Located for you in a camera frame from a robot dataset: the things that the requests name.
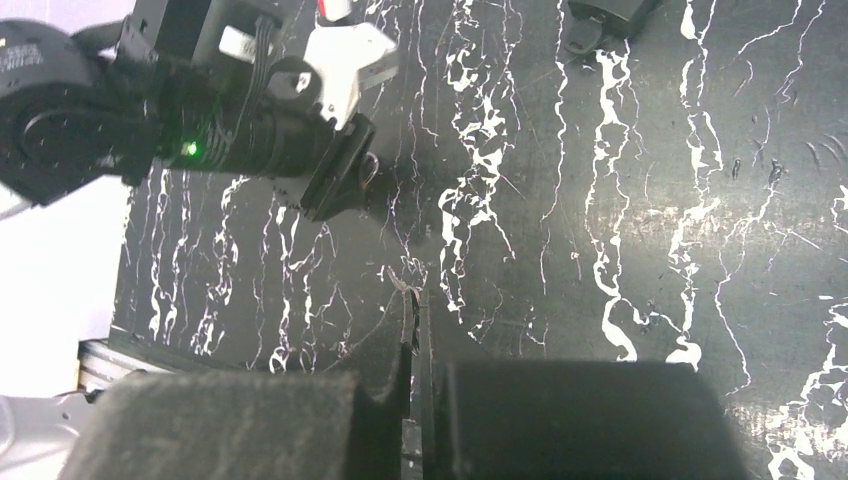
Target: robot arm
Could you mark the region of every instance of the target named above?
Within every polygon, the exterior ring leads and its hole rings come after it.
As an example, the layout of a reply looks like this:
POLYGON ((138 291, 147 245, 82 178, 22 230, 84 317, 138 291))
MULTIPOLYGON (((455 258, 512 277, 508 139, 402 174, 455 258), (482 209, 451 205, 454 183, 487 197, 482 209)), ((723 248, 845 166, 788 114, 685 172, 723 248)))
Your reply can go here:
POLYGON ((137 0, 124 22, 74 37, 0 21, 0 185, 16 199, 7 214, 102 175, 140 185, 161 162, 312 174, 300 206, 326 219, 362 187, 374 127, 354 112, 362 90, 397 73, 397 49, 373 25, 349 25, 349 1, 318 6, 326 26, 303 58, 275 51, 285 18, 264 0, 137 0), (113 45, 114 60, 97 54, 113 45))

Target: black marble table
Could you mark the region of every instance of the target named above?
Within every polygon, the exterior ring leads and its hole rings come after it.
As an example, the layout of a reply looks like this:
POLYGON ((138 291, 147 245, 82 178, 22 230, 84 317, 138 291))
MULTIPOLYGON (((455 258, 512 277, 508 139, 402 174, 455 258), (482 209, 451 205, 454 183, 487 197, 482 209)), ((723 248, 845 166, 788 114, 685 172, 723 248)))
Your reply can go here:
POLYGON ((318 371, 394 276, 498 356, 689 364, 754 478, 845 478, 848 3, 668 0, 585 61, 565 3, 360 0, 404 57, 361 104, 398 187, 316 224, 264 180, 154 172, 113 336, 318 371))

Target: white plastic part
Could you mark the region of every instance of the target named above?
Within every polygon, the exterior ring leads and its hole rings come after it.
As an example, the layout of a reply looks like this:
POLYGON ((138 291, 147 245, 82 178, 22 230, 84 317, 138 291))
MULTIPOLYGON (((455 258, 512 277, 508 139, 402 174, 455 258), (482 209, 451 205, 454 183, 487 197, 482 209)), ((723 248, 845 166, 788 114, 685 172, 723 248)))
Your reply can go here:
POLYGON ((0 221, 12 218, 30 208, 32 208, 32 202, 25 200, 0 182, 0 221))
POLYGON ((397 43, 370 23, 317 27, 309 35, 303 59, 321 77, 321 116, 336 119, 337 130, 353 115, 360 91, 398 72, 397 43))
POLYGON ((318 12, 331 22, 338 22, 353 11, 350 0, 318 0, 318 12))
MULTIPOLYGON (((229 25, 224 28, 221 41, 218 43, 218 50, 224 55, 243 62, 252 64, 256 61, 256 39, 229 25)), ((274 46, 270 45, 268 54, 270 55, 273 50, 274 46)))

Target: green led light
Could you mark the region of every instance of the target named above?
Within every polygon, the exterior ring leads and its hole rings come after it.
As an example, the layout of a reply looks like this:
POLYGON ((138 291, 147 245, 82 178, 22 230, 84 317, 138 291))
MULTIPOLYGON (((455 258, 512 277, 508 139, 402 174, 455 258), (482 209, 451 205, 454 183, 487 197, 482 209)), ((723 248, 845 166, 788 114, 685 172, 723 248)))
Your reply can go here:
POLYGON ((197 146, 197 142, 186 142, 183 144, 182 153, 187 157, 194 157, 200 153, 200 147, 197 146))

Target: white wall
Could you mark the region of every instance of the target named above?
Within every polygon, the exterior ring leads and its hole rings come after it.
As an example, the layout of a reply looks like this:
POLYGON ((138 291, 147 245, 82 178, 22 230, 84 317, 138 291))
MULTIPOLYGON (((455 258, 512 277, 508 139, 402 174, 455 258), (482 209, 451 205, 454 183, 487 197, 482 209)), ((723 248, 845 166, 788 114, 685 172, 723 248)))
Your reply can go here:
MULTIPOLYGON (((0 19, 67 32, 118 20, 132 0, 3 0, 0 19)), ((0 222, 0 395, 49 396, 75 385, 80 336, 112 316, 128 190, 114 178, 0 222)))

